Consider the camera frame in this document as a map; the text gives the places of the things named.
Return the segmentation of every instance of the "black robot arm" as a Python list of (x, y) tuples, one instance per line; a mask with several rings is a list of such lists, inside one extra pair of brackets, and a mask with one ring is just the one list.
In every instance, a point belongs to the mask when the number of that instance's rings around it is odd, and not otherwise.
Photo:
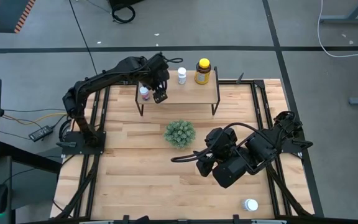
[(169, 79), (167, 62), (181, 62), (167, 60), (162, 53), (155, 54), (147, 60), (145, 57), (128, 57), (120, 61), (116, 67), (108, 71), (103, 70), (99, 75), (78, 81), (63, 97), (63, 104), (67, 114), (73, 118), (84, 137), (87, 146), (98, 145), (98, 134), (93, 126), (85, 119), (86, 101), (90, 94), (106, 88), (120, 81), (141, 82), (149, 90), (153, 90), (154, 100), (160, 103), (167, 99), (166, 89)]
[[(302, 123), (291, 111), (281, 112), (270, 129), (257, 130), (248, 124), (231, 123), (225, 128), (215, 128), (206, 137), (207, 148), (192, 155), (172, 158), (172, 162), (197, 161), (203, 177), (211, 172), (221, 187), (228, 188), (246, 172), (255, 175), (266, 168), (280, 190), (285, 194), (297, 214), (310, 216), (296, 201), (272, 168), (272, 161), (285, 149), (302, 151), (312, 146), (309, 141), (295, 140), (302, 131)], [(231, 126), (243, 126), (254, 132), (239, 144)]]

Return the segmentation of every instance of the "white cable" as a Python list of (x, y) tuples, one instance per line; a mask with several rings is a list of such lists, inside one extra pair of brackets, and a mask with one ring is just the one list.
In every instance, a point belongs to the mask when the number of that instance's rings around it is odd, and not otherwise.
[(330, 53), (327, 52), (327, 50), (323, 47), (323, 44), (321, 43), (321, 39), (320, 39), (320, 19), (321, 19), (321, 14), (323, 13), (323, 0), (321, 0), (321, 10), (320, 10), (320, 15), (318, 16), (318, 21), (317, 21), (317, 37), (318, 37), (318, 42), (320, 43), (321, 48), (326, 52), (326, 54), (328, 54), (331, 57), (336, 57), (336, 58), (344, 58), (344, 57), (355, 57), (358, 56), (358, 54), (352, 54), (352, 55), (342, 55), (342, 56), (338, 56), (338, 55), (332, 55)]

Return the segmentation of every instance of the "black bracket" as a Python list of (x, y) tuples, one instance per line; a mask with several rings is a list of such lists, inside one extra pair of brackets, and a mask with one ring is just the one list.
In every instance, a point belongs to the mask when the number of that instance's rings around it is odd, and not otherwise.
[(243, 77), (243, 76), (244, 76), (244, 72), (241, 73), (240, 77), (237, 79), (237, 81), (236, 81), (236, 84), (237, 84), (237, 85), (240, 85), (240, 84), (241, 84), (241, 80), (242, 80), (242, 77)]
[(313, 145), (312, 142), (309, 141), (301, 141), (301, 140), (286, 140), (283, 143), (283, 148), (285, 148), (285, 152), (289, 153), (298, 153), (302, 152), (304, 149), (307, 149)]
[(259, 88), (262, 88), (262, 89), (265, 88), (264, 80), (254, 80), (254, 84), (257, 85)]
[(233, 215), (233, 224), (240, 224), (240, 216), (235, 214)]
[(104, 152), (104, 143), (106, 142), (106, 132), (97, 131), (96, 135), (99, 144), (96, 147), (85, 145), (84, 137), (79, 131), (68, 132), (65, 137), (65, 143), (62, 144), (62, 154), (64, 155), (100, 155)]
[(124, 215), (122, 218), (122, 224), (128, 224), (129, 223), (129, 215)]

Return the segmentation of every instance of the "wooden tabletop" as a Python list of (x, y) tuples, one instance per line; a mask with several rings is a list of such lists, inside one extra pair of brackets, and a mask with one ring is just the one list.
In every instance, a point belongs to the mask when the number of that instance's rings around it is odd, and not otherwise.
[[(209, 74), (209, 81), (200, 85), (195, 81), (196, 71), (186, 71), (186, 83), (179, 84), (178, 71), (169, 71), (167, 96), (168, 99), (160, 104), (215, 104), (218, 102), (218, 87), (216, 85), (216, 73), (214, 70)], [(149, 100), (143, 100), (137, 93), (137, 101), (140, 105), (155, 104), (152, 92)]]
[[(287, 110), (280, 80), (265, 80), (265, 85), (272, 116)], [(144, 116), (139, 116), (134, 103), (135, 87), (111, 87), (105, 127), (106, 150), (99, 163), (92, 219), (122, 220), (123, 215), (130, 215), (131, 220), (144, 215), (154, 220), (232, 219), (233, 214), (240, 218), (273, 218), (265, 170), (257, 175), (246, 174), (224, 189), (212, 175), (200, 176), (194, 162), (170, 162), (172, 157), (204, 149), (204, 138), (213, 128), (232, 122), (257, 127), (248, 85), (221, 85), (220, 92), (221, 102), (215, 116), (211, 115), (210, 105), (155, 104), (146, 107)], [(87, 117), (91, 114), (92, 101), (91, 96)], [(267, 127), (263, 110), (262, 117)], [(162, 136), (166, 125), (177, 119), (191, 121), (196, 130), (195, 141), (184, 151), (171, 147)], [(251, 134), (243, 127), (235, 126), (234, 129), (238, 139)], [(77, 190), (82, 160), (83, 156), (75, 156), (60, 172), (55, 201), (61, 207)], [(302, 206), (313, 213), (301, 161), (291, 154), (282, 154), (281, 160), (288, 188)], [(278, 187), (276, 190), (280, 212), (284, 214), (281, 193)], [(247, 198), (258, 201), (256, 212), (241, 208), (241, 200)], [(85, 214), (85, 204), (81, 215)], [(51, 216), (58, 213), (60, 211), (53, 206)]]

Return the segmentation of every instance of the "yellow wire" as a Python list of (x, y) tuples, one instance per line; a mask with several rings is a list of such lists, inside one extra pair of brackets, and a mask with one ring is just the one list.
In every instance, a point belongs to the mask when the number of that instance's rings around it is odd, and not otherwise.
[[(45, 119), (45, 118), (49, 118), (49, 117), (51, 117), (51, 116), (61, 116), (61, 115), (66, 115), (66, 113), (52, 113), (52, 114), (48, 114), (48, 115), (45, 115), (45, 116), (43, 116), (43, 117), (40, 117), (40, 118), (38, 118), (38, 119), (36, 119), (35, 121), (33, 121), (33, 122), (38, 122), (38, 121), (40, 121), (40, 120), (43, 120), (43, 119)], [(30, 125), (30, 124), (33, 124), (33, 123), (23, 123), (22, 121), (20, 121), (20, 119), (16, 119), (16, 118), (14, 118), (14, 117), (12, 117), (12, 116), (8, 116), (8, 115), (4, 115), (5, 117), (7, 117), (7, 118), (10, 118), (10, 119), (13, 119), (13, 120), (15, 120), (15, 121), (17, 121), (18, 123), (20, 123), (20, 124), (23, 124), (23, 125)]]

